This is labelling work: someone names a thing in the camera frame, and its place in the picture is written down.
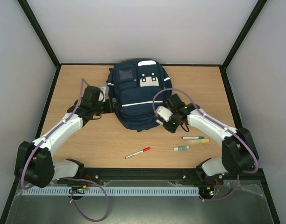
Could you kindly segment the teal capped marker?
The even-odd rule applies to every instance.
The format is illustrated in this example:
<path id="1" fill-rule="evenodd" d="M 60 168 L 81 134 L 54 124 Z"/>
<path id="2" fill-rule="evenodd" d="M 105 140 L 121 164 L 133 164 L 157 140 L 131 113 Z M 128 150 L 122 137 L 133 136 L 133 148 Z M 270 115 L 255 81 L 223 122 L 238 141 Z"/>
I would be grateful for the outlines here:
<path id="1" fill-rule="evenodd" d="M 198 140 L 204 139 L 204 136 L 182 136 L 181 138 L 184 140 Z"/>

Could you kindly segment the navy blue student backpack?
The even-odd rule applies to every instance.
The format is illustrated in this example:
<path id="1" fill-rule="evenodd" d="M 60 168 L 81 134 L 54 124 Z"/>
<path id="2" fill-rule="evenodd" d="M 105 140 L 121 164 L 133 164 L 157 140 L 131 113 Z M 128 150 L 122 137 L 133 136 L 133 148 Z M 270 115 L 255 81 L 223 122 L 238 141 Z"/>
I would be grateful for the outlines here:
<path id="1" fill-rule="evenodd" d="M 172 91 L 165 69 L 152 59 L 130 59 L 110 68 L 108 95 L 115 99 L 115 114 L 122 125 L 138 132 L 158 126 L 154 109 L 165 105 Z"/>

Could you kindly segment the red capped marker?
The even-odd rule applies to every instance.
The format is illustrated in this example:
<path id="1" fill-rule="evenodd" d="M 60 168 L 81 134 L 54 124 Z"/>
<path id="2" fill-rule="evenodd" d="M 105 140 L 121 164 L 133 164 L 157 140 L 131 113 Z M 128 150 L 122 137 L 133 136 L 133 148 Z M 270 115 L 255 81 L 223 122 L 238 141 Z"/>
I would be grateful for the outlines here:
<path id="1" fill-rule="evenodd" d="M 149 151 L 150 149 L 151 149 L 151 147 L 144 148 L 144 149 L 142 149 L 142 150 L 140 150 L 140 151 L 138 151 L 138 152 L 129 154 L 129 155 L 125 156 L 124 158 L 125 158 L 125 159 L 130 158 L 130 157 L 135 156 L 135 155 L 138 155 L 138 154 L 140 154 L 140 153 Z"/>

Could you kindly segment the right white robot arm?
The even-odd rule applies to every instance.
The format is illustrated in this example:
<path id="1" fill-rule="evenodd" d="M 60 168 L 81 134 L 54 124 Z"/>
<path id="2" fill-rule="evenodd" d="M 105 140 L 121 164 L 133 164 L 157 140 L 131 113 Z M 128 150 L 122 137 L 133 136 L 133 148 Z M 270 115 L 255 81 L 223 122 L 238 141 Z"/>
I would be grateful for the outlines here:
<path id="1" fill-rule="evenodd" d="M 250 131 L 246 128 L 228 126 L 208 115 L 196 104 L 185 104 L 177 94 L 169 96 L 165 106 L 159 106 L 155 114 L 163 121 L 163 127 L 174 133 L 179 126 L 195 127 L 222 148 L 219 158 L 209 158 L 196 167 L 196 175 L 209 182 L 214 175 L 241 173 L 253 174 L 258 170 L 258 153 Z"/>

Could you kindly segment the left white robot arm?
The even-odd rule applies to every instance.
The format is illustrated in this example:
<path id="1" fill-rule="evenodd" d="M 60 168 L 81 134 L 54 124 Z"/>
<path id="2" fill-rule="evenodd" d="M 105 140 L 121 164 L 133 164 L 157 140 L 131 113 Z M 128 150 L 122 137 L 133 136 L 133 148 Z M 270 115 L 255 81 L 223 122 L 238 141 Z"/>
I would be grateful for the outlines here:
<path id="1" fill-rule="evenodd" d="M 108 87 L 87 86 L 81 89 L 79 99 L 70 107 L 64 117 L 47 133 L 32 142 L 24 141 L 18 147 L 14 175 L 26 184 L 44 188 L 56 179 L 79 176 L 83 163 L 74 159 L 54 162 L 57 150 L 89 121 L 96 120 L 103 113 L 114 112 L 115 103 L 106 98 Z"/>

